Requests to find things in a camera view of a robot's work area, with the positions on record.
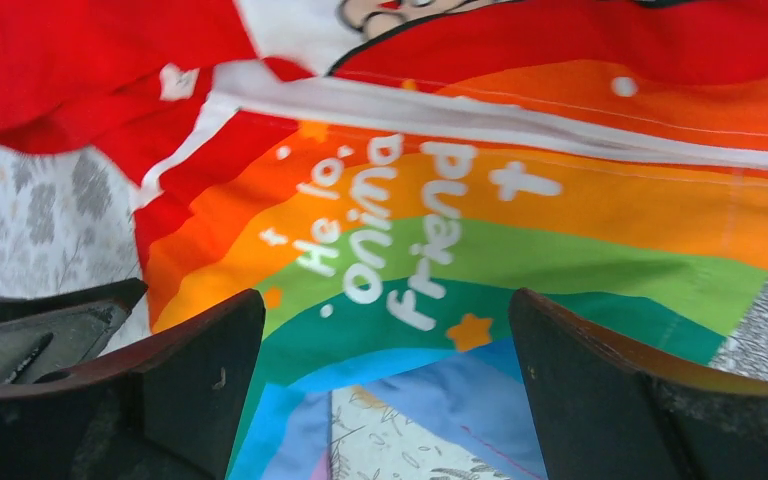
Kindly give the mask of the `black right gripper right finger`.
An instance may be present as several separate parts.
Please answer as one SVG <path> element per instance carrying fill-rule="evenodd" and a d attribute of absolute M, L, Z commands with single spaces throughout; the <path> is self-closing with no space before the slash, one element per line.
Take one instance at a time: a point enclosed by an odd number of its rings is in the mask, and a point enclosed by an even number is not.
<path fill-rule="evenodd" d="M 518 290 L 509 323 L 552 479 L 768 479 L 768 382 Z"/>

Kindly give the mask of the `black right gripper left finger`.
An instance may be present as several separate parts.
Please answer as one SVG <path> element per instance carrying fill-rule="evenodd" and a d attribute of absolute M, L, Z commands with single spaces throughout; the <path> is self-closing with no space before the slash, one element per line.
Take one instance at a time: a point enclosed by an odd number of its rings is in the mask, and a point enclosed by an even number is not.
<path fill-rule="evenodd" d="M 30 384 L 0 385 L 0 479 L 221 479 L 265 308 L 240 292 Z"/>

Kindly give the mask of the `rainbow red white kids jacket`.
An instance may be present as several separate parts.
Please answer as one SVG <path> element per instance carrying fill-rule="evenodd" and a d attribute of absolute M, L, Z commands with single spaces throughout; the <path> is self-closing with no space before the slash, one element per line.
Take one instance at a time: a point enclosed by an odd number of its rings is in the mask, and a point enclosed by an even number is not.
<path fill-rule="evenodd" d="M 126 177 L 153 333 L 260 293 L 232 479 L 432 469 L 351 393 L 546 477 L 522 288 L 768 381 L 768 1 L 0 1 L 0 146 Z"/>

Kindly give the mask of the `floral patterned table mat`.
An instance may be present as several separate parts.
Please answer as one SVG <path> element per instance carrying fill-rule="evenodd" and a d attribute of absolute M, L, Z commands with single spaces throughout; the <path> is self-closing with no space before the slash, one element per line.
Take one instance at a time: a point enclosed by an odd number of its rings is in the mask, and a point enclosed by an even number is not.
<path fill-rule="evenodd" d="M 768 80 L 187 79 L 94 146 L 0 147 L 0 293 L 138 275 L 119 348 L 259 290 L 232 478 L 546 478 L 515 409 L 519 288 L 768 380 Z"/>

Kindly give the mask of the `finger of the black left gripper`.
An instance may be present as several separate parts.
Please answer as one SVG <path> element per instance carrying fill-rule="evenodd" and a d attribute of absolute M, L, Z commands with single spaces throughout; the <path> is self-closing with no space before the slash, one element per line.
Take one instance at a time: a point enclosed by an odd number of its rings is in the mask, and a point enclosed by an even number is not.
<path fill-rule="evenodd" d="M 130 278 L 40 298 L 0 296 L 0 384 L 30 384 L 97 358 L 147 291 Z"/>

